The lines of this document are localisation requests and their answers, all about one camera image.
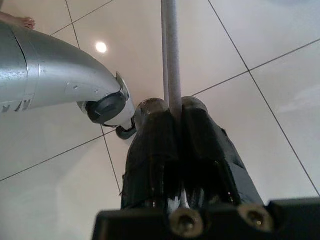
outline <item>silver robotic arm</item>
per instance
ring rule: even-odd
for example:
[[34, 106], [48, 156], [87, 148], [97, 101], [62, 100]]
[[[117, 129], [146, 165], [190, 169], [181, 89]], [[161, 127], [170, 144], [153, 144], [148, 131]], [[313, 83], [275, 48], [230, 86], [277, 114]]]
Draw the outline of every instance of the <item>silver robotic arm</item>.
[[77, 102], [96, 124], [129, 138], [135, 108], [122, 77], [87, 53], [40, 32], [0, 22], [0, 114]]

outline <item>toes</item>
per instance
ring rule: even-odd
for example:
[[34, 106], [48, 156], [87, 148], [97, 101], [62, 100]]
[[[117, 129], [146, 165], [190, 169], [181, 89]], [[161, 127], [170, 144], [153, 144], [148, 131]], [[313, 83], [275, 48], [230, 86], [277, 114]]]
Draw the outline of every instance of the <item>toes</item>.
[[25, 17], [23, 19], [23, 23], [24, 23], [24, 26], [29, 29], [34, 29], [36, 25], [35, 20], [31, 17]]
[[24, 23], [24, 27], [28, 28], [28, 29], [34, 29], [35, 25], [34, 24], [28, 24], [28, 23]]

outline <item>tile grout line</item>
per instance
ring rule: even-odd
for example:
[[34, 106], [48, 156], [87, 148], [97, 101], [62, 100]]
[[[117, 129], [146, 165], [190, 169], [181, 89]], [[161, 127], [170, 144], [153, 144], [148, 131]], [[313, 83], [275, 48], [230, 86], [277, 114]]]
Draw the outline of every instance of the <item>tile grout line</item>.
[[[232, 38], [231, 38], [231, 36], [230, 36], [229, 32], [227, 31], [227, 29], [226, 29], [225, 25], [223, 24], [223, 22], [222, 22], [221, 18], [219, 17], [219, 15], [218, 15], [218, 13], [217, 13], [217, 11], [215, 10], [215, 8], [214, 8], [214, 6], [212, 5], [212, 3], [210, 2], [210, 0], [208, 0], [208, 2], [209, 2], [209, 4], [211, 5], [211, 8], [212, 8], [212, 10], [214, 11], [215, 15], [217, 16], [217, 18], [218, 18], [219, 22], [221, 23], [221, 25], [222, 25], [222, 27], [223, 27], [224, 31], [226, 32], [226, 34], [228, 35], [228, 37], [229, 37], [230, 41], [232, 42], [232, 44], [233, 44], [233, 46], [234, 46], [235, 50], [236, 50], [236, 51], [237, 51], [237, 53], [239, 54], [239, 56], [240, 56], [240, 58], [241, 58], [241, 60], [242, 60], [243, 64], [245, 65], [245, 67], [246, 67], [247, 71], [249, 72], [249, 74], [250, 74], [250, 76], [251, 76], [251, 78], [252, 78], [252, 80], [253, 80], [253, 82], [254, 82], [255, 86], [257, 87], [258, 91], [260, 92], [260, 94], [261, 94], [261, 96], [262, 96], [262, 98], [263, 98], [264, 102], [265, 102], [265, 103], [266, 103], [266, 105], [268, 106], [268, 108], [269, 108], [269, 110], [270, 110], [271, 114], [273, 115], [273, 117], [274, 117], [275, 121], [277, 122], [277, 124], [278, 124], [278, 126], [279, 126], [280, 130], [282, 131], [282, 133], [283, 133], [283, 135], [284, 135], [285, 139], [286, 139], [286, 140], [287, 140], [287, 142], [289, 143], [289, 145], [290, 145], [290, 147], [291, 147], [291, 149], [292, 149], [292, 151], [293, 151], [294, 155], [295, 155], [295, 156], [296, 156], [296, 158], [298, 159], [298, 161], [299, 161], [299, 163], [300, 163], [300, 165], [301, 165], [302, 169], [304, 170], [305, 174], [307, 175], [307, 177], [308, 177], [309, 181], [311, 182], [311, 184], [312, 184], [312, 186], [313, 186], [314, 190], [316, 191], [316, 193], [318, 194], [318, 196], [320, 196], [320, 193], [319, 193], [318, 189], [316, 188], [316, 186], [315, 186], [314, 182], [312, 181], [311, 177], [309, 176], [308, 171], [306, 170], [305, 166], [303, 165], [302, 161], [300, 160], [300, 158], [299, 158], [299, 156], [298, 156], [297, 152], [295, 151], [295, 149], [294, 149], [293, 145], [292, 145], [292, 144], [291, 144], [291, 142], [289, 141], [289, 138], [287, 137], [287, 135], [286, 135], [286, 133], [285, 133], [284, 129], [282, 128], [282, 126], [281, 126], [280, 122], [278, 121], [278, 119], [277, 119], [277, 117], [276, 117], [275, 113], [274, 113], [274, 112], [273, 112], [273, 110], [271, 109], [271, 107], [270, 107], [270, 105], [269, 105], [269, 103], [268, 103], [268, 101], [267, 101], [266, 97], [265, 97], [265, 96], [264, 96], [264, 94], [262, 93], [262, 91], [261, 91], [261, 89], [260, 89], [259, 85], [257, 84], [257, 82], [256, 82], [256, 80], [255, 80], [255, 78], [254, 78], [254, 76], [253, 76], [253, 75], [252, 75], [252, 73], [251, 73], [251, 70], [248, 68], [248, 66], [247, 66], [247, 64], [246, 64], [246, 62], [245, 62], [245, 60], [244, 60], [244, 58], [241, 56], [241, 54], [240, 54], [240, 52], [239, 52], [239, 50], [238, 50], [238, 48], [237, 48], [236, 44], [235, 44], [235, 43], [234, 43], [234, 41], [232, 40]], [[297, 51], [297, 50], [299, 50], [299, 49], [302, 49], [302, 48], [304, 48], [304, 47], [306, 47], [306, 46], [309, 46], [309, 45], [311, 45], [311, 44], [313, 44], [313, 43], [316, 43], [316, 42], [317, 42], [317, 41], [319, 41], [319, 40], [320, 40], [320, 39], [318, 39], [318, 40], [316, 40], [316, 41], [313, 41], [313, 42], [311, 42], [311, 43], [309, 43], [309, 44], [307, 44], [307, 45], [305, 45], [305, 46], [302, 46], [302, 47], [300, 47], [300, 48], [297, 48], [296, 50], [293, 50], [293, 51], [291, 51], [291, 52], [289, 52], [289, 53], [287, 53], [287, 54], [285, 54], [285, 55], [282, 55], [282, 56], [280, 56], [280, 57], [278, 57], [278, 58], [275, 58], [275, 59], [273, 59], [273, 60], [271, 60], [271, 61], [269, 61], [269, 62], [267, 62], [267, 63], [265, 63], [265, 64], [268, 64], [268, 63], [270, 63], [270, 62], [272, 62], [272, 61], [275, 61], [275, 60], [277, 60], [277, 59], [279, 59], [279, 58], [281, 58], [281, 57], [284, 57], [284, 56], [286, 56], [286, 55], [288, 55], [288, 54], [290, 54], [290, 53], [293, 53], [293, 52], [295, 52], [295, 51]]]
[[112, 131], [109, 131], [109, 132], [107, 132], [107, 133], [105, 133], [105, 131], [103, 130], [103, 128], [102, 128], [102, 133], [103, 133], [103, 135], [105, 135], [105, 136], [107, 136], [108, 134], [112, 134], [113, 132], [115, 132], [116, 130], [112, 130]]
[[235, 78], [237, 78], [237, 77], [240, 77], [241, 75], [246, 74], [246, 73], [248, 73], [248, 72], [249, 72], [249, 71], [245, 71], [245, 72], [240, 73], [240, 74], [238, 74], [238, 75], [236, 75], [236, 76], [233, 76], [233, 77], [231, 77], [231, 78], [229, 78], [229, 79], [227, 79], [227, 80], [224, 80], [224, 81], [219, 82], [219, 83], [217, 83], [217, 84], [215, 84], [215, 85], [213, 85], [213, 86], [210, 86], [210, 87], [206, 88], [205, 90], [202, 90], [202, 91], [199, 91], [199, 92], [193, 94], [192, 97], [194, 97], [194, 96], [196, 96], [196, 95], [199, 95], [199, 94], [202, 94], [202, 93], [204, 93], [205, 91], [210, 90], [210, 89], [213, 89], [213, 88], [215, 88], [215, 87], [217, 87], [217, 86], [219, 86], [219, 85], [221, 85], [221, 84], [224, 84], [224, 83], [226, 83], [226, 82], [229, 82], [230, 80], [235, 79]]
[[74, 31], [74, 35], [75, 35], [75, 40], [76, 40], [76, 43], [78, 44], [78, 49], [80, 49], [79, 40], [78, 40], [78, 36], [77, 36], [77, 33], [76, 33], [76, 29], [75, 29], [74, 22], [72, 21], [72, 17], [71, 17], [71, 13], [70, 13], [70, 9], [69, 9], [68, 0], [65, 0], [65, 4], [66, 4], [66, 7], [68, 8], [69, 17], [70, 17], [71, 24], [72, 24], [73, 31]]
[[82, 16], [82, 17], [80, 17], [79, 19], [75, 20], [75, 21], [74, 21], [74, 22], [72, 22], [72, 23], [76, 23], [76, 22], [78, 22], [79, 20], [81, 20], [81, 19], [85, 18], [86, 16], [88, 16], [88, 15], [90, 15], [90, 14], [94, 13], [95, 11], [97, 11], [97, 10], [99, 10], [99, 9], [103, 8], [105, 5], [108, 5], [108, 4], [112, 3], [113, 1], [114, 1], [114, 0], [108, 1], [107, 3], [105, 3], [105, 4], [101, 5], [101, 6], [99, 6], [99, 7], [98, 7], [98, 8], [96, 8], [95, 10], [92, 10], [91, 12], [89, 12], [89, 13], [87, 13], [86, 15], [84, 15], [84, 16]]
[[110, 154], [110, 151], [109, 151], [109, 148], [108, 148], [106, 135], [103, 135], [104, 143], [105, 143], [105, 146], [106, 146], [106, 150], [107, 150], [107, 152], [108, 152], [108, 155], [109, 155], [109, 159], [110, 159], [110, 163], [111, 163], [111, 166], [112, 166], [112, 170], [113, 170], [113, 174], [114, 174], [114, 177], [115, 177], [115, 181], [116, 181], [116, 184], [117, 184], [117, 186], [118, 186], [119, 193], [121, 194], [121, 189], [120, 189], [120, 185], [119, 185], [119, 182], [118, 182], [116, 170], [115, 170], [115, 167], [114, 167], [114, 163], [112, 162], [111, 154]]
[[283, 55], [281, 55], [281, 56], [278, 56], [278, 57], [276, 57], [276, 58], [274, 58], [274, 59], [272, 59], [272, 60], [270, 60], [270, 61], [267, 61], [267, 62], [265, 62], [265, 63], [262, 63], [262, 64], [260, 64], [260, 65], [258, 65], [258, 66], [255, 66], [254, 68], [251, 68], [250, 71], [256, 70], [256, 69], [258, 69], [258, 68], [260, 68], [260, 67], [262, 67], [262, 66], [264, 66], [264, 65], [267, 65], [267, 64], [269, 64], [269, 63], [272, 63], [273, 61], [276, 61], [276, 60], [278, 60], [278, 59], [281, 59], [281, 58], [283, 58], [283, 57], [285, 57], [285, 56], [287, 56], [287, 55], [289, 55], [289, 54], [292, 54], [292, 53], [294, 53], [294, 52], [296, 52], [296, 51], [298, 51], [298, 50], [301, 50], [301, 49], [303, 49], [303, 48], [305, 48], [305, 47], [308, 47], [308, 46], [310, 46], [310, 45], [312, 45], [312, 44], [315, 44], [315, 43], [317, 43], [317, 42], [319, 42], [319, 41], [320, 41], [320, 38], [317, 39], [317, 40], [314, 40], [314, 41], [312, 41], [312, 42], [309, 42], [309, 43], [307, 43], [306, 45], [303, 45], [303, 46], [301, 46], [301, 47], [298, 47], [297, 49], [294, 49], [294, 50], [292, 50], [292, 51], [289, 51], [289, 52], [287, 52], [287, 53], [285, 53], [285, 54], [283, 54]]
[[261, 89], [260, 89], [259, 85], [257, 84], [257, 82], [256, 82], [256, 80], [255, 80], [255, 78], [254, 78], [254, 76], [252, 75], [252, 73], [251, 73], [250, 71], [249, 71], [249, 74], [250, 74], [250, 76], [251, 76], [251, 78], [252, 78], [252, 80], [253, 80], [253, 82], [254, 82], [255, 86], [257, 87], [258, 91], [260, 92], [260, 94], [261, 94], [261, 96], [262, 96], [263, 100], [265, 101], [266, 105], [268, 106], [268, 108], [269, 108], [270, 112], [272, 113], [272, 115], [273, 115], [273, 117], [274, 117], [274, 119], [275, 119], [276, 123], [277, 123], [277, 124], [278, 124], [278, 126], [280, 127], [281, 132], [283, 133], [283, 135], [284, 135], [285, 139], [286, 139], [286, 140], [287, 140], [287, 142], [289, 143], [289, 145], [290, 145], [290, 147], [291, 147], [291, 149], [292, 149], [292, 151], [293, 151], [294, 155], [295, 155], [295, 156], [296, 156], [296, 158], [298, 159], [298, 161], [299, 161], [299, 163], [300, 163], [300, 165], [301, 165], [301, 167], [302, 167], [303, 171], [305, 172], [306, 176], [308, 177], [309, 181], [311, 182], [311, 184], [312, 184], [312, 186], [313, 186], [314, 190], [316, 191], [316, 193], [317, 193], [317, 194], [318, 194], [318, 196], [320, 197], [320, 193], [319, 193], [319, 191], [318, 191], [318, 189], [317, 189], [316, 185], [315, 185], [315, 184], [314, 184], [314, 182], [312, 181], [312, 179], [311, 179], [311, 177], [310, 177], [310, 175], [309, 175], [308, 171], [306, 170], [305, 166], [303, 165], [302, 161], [300, 160], [300, 158], [299, 158], [299, 156], [298, 156], [298, 154], [297, 154], [296, 150], [294, 149], [294, 147], [293, 147], [293, 145], [291, 144], [291, 142], [290, 142], [289, 138], [287, 137], [287, 134], [285, 133], [284, 129], [282, 128], [282, 126], [281, 126], [281, 124], [280, 124], [279, 120], [277, 119], [277, 117], [276, 117], [276, 115], [275, 115], [274, 111], [271, 109], [271, 106], [269, 105], [269, 103], [268, 103], [267, 99], [265, 98], [264, 94], [262, 93], [262, 91], [261, 91]]
[[67, 26], [64, 26], [63, 28], [59, 29], [58, 31], [55, 31], [54, 33], [50, 34], [50, 36], [53, 36], [53, 35], [57, 34], [58, 32], [62, 31], [63, 29], [66, 29], [70, 25], [72, 25], [72, 23], [69, 23]]
[[105, 4], [103, 4], [103, 5], [99, 6], [99, 7], [97, 7], [96, 9], [92, 10], [91, 12], [87, 13], [86, 15], [84, 15], [84, 16], [82, 16], [82, 17], [80, 17], [79, 19], [77, 19], [77, 20], [73, 21], [73, 20], [72, 20], [72, 17], [71, 17], [71, 14], [70, 14], [70, 11], [69, 11], [69, 5], [68, 5], [68, 3], [67, 3], [67, 0], [65, 0], [65, 2], [66, 2], [66, 6], [67, 6], [68, 11], [69, 11], [69, 15], [70, 15], [71, 23], [70, 23], [70, 24], [68, 24], [67, 26], [64, 26], [63, 28], [59, 29], [58, 31], [55, 31], [55, 32], [54, 32], [54, 33], [52, 33], [50, 36], [52, 36], [52, 35], [54, 35], [54, 34], [56, 34], [56, 33], [60, 32], [61, 30], [63, 30], [63, 29], [65, 29], [65, 28], [69, 27], [70, 25], [75, 24], [75, 23], [76, 23], [76, 22], [78, 22], [79, 20], [81, 20], [81, 19], [85, 18], [86, 16], [88, 16], [88, 15], [90, 15], [90, 14], [94, 13], [95, 11], [97, 11], [97, 10], [99, 10], [100, 8], [104, 7], [105, 5], [108, 5], [108, 4], [112, 3], [113, 1], [114, 1], [114, 0], [111, 0], [111, 1], [109, 1], [109, 2], [107, 2], [107, 3], [105, 3]]
[[68, 153], [68, 152], [70, 152], [70, 151], [72, 151], [72, 150], [75, 150], [75, 149], [77, 149], [77, 148], [79, 148], [79, 147], [82, 147], [83, 145], [86, 145], [86, 144], [88, 144], [88, 143], [91, 143], [91, 142], [93, 142], [93, 141], [95, 141], [95, 140], [97, 140], [97, 139], [99, 139], [99, 138], [102, 138], [102, 137], [103, 137], [103, 135], [98, 136], [98, 137], [95, 137], [94, 139], [91, 139], [90, 141], [86, 141], [85, 143], [82, 143], [82, 144], [80, 144], [80, 145], [78, 145], [78, 146], [75, 146], [75, 147], [69, 149], [69, 150], [66, 150], [66, 151], [64, 151], [64, 152], [62, 152], [62, 153], [59, 153], [58, 155], [55, 155], [55, 156], [53, 156], [53, 157], [50, 157], [50, 158], [47, 159], [47, 160], [44, 160], [44, 161], [39, 162], [39, 163], [37, 163], [37, 164], [35, 164], [35, 165], [33, 165], [33, 166], [30, 166], [30, 167], [28, 167], [28, 168], [26, 168], [26, 169], [24, 169], [24, 170], [21, 170], [21, 171], [15, 173], [15, 174], [12, 174], [12, 175], [10, 175], [10, 176], [7, 176], [7, 177], [1, 179], [1, 180], [0, 180], [0, 183], [1, 183], [2, 181], [4, 181], [4, 180], [10, 179], [10, 178], [12, 178], [12, 177], [14, 177], [14, 176], [16, 176], [16, 175], [18, 175], [18, 174], [21, 174], [21, 173], [23, 173], [23, 172], [25, 172], [25, 171], [28, 171], [28, 170], [30, 170], [30, 169], [33, 169], [33, 168], [35, 168], [35, 167], [37, 167], [37, 166], [39, 166], [39, 165], [41, 165], [41, 164], [47, 163], [48, 161], [50, 161], [50, 160], [52, 160], [52, 159], [55, 159], [55, 158], [57, 158], [57, 157], [59, 157], [59, 156], [61, 156], [61, 155], [63, 155], [63, 154], [66, 154], [66, 153]]

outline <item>metal pole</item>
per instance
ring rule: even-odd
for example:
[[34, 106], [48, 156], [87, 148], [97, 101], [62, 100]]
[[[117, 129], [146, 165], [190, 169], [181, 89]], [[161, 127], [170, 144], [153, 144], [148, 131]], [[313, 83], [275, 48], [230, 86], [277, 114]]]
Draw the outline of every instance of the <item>metal pole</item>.
[[169, 106], [171, 114], [175, 118], [178, 126], [180, 126], [182, 100], [176, 0], [162, 0], [161, 7], [164, 8], [162, 9], [162, 12], [164, 12], [162, 24], [165, 25]]
[[162, 68], [163, 68], [163, 91], [164, 101], [169, 104], [169, 83], [168, 83], [168, 59], [167, 59], [167, 28], [166, 28], [166, 4], [161, 0], [161, 21], [162, 21]]

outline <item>tile floor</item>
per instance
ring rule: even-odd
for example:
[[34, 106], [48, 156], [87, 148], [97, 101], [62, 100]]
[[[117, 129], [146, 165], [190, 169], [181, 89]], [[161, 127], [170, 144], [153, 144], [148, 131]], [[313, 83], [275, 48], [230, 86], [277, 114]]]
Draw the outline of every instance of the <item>tile floor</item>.
[[[266, 203], [318, 196], [320, 2], [177, 2], [183, 95], [227, 130]], [[1, 10], [119, 71], [135, 104], [163, 96], [160, 0], [4, 0]], [[120, 207], [132, 139], [75, 103], [0, 115], [0, 133], [1, 240], [88, 240], [97, 212]]]

